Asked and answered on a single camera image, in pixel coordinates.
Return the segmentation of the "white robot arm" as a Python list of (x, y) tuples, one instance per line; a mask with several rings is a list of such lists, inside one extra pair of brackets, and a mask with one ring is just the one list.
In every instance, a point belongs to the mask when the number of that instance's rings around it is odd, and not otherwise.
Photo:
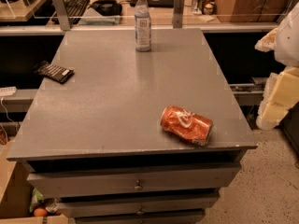
[(266, 80), (258, 109), (257, 126), (270, 130), (299, 102), (299, 3), (255, 48), (263, 52), (273, 50), (275, 60), (285, 66), (282, 72), (271, 73)]

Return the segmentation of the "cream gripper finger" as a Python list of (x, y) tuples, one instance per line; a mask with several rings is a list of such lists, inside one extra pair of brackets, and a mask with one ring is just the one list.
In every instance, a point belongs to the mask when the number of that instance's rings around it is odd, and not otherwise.
[(299, 68), (286, 67), (279, 74), (271, 73), (258, 109), (257, 126), (262, 130), (275, 128), (298, 102)]
[(277, 28), (274, 28), (255, 44), (255, 48), (262, 52), (268, 52), (275, 49), (275, 41), (277, 35)]

